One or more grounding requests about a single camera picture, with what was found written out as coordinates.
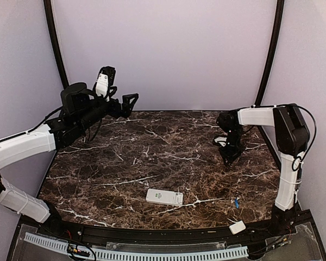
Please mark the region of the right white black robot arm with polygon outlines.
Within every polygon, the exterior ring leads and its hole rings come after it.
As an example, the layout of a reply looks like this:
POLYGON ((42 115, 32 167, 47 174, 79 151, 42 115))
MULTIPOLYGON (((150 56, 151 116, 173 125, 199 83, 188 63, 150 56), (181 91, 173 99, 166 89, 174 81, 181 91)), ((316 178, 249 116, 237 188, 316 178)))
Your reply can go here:
POLYGON ((231 165, 245 150, 241 137, 244 126, 271 126, 274 128, 277 148, 280 152, 281 169, 278 194, 272 207, 271 220, 266 231, 277 236, 296 218, 299 187, 302 182, 302 165, 316 136, 311 135, 301 112, 303 107, 294 103, 251 106, 221 111, 216 120, 225 132, 214 137, 213 144, 225 166, 231 165))

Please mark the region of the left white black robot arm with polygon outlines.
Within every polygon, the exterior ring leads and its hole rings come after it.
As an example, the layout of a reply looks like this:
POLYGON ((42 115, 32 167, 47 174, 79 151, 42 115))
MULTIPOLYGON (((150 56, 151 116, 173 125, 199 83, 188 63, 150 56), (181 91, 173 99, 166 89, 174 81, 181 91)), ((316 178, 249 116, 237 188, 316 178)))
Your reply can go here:
MULTIPOLYGON (((0 169, 22 159, 71 146, 94 124, 101 124, 109 115, 115 119, 128 118, 139 98, 138 94, 113 99, 117 88, 88 89, 86 83, 75 83, 61 92, 59 117, 45 119, 38 126, 0 140, 0 169)), ((61 237, 66 226, 56 208, 16 188, 0 174, 0 205, 38 222, 54 237, 61 237)))

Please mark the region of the white remote control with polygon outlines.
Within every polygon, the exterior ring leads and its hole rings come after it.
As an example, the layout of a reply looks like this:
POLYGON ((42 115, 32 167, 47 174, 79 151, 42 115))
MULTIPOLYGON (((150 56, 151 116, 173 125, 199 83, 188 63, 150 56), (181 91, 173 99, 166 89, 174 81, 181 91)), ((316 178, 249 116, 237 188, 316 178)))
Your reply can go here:
POLYGON ((180 192, 148 189, 146 201, 169 206, 182 206, 184 195, 180 192))

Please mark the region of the white battery cover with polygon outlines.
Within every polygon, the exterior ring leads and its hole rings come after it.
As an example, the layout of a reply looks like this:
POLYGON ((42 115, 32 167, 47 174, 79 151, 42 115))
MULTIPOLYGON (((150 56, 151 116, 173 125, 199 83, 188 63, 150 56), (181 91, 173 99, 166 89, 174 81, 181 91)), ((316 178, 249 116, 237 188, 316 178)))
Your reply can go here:
POLYGON ((229 226, 229 229, 233 235, 238 234, 246 229, 245 223, 241 220, 233 223, 229 226))

